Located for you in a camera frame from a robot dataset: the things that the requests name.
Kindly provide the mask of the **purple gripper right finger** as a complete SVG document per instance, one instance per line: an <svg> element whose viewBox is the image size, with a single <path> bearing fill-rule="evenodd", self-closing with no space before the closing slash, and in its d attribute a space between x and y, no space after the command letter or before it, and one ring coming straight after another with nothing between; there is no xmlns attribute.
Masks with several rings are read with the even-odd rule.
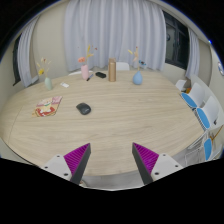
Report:
<svg viewBox="0 0 224 224"><path fill-rule="evenodd" d="M132 154L145 185L182 169L168 154L157 154L137 143L132 144Z"/></svg>

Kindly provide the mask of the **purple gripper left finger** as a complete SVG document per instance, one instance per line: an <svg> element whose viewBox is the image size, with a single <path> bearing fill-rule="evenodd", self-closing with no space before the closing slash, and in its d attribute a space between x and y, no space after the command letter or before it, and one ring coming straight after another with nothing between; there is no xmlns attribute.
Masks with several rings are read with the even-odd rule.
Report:
<svg viewBox="0 0 224 224"><path fill-rule="evenodd" d="M90 154L91 145L87 143L66 155L55 155L42 167L42 169L79 185Z"/></svg>

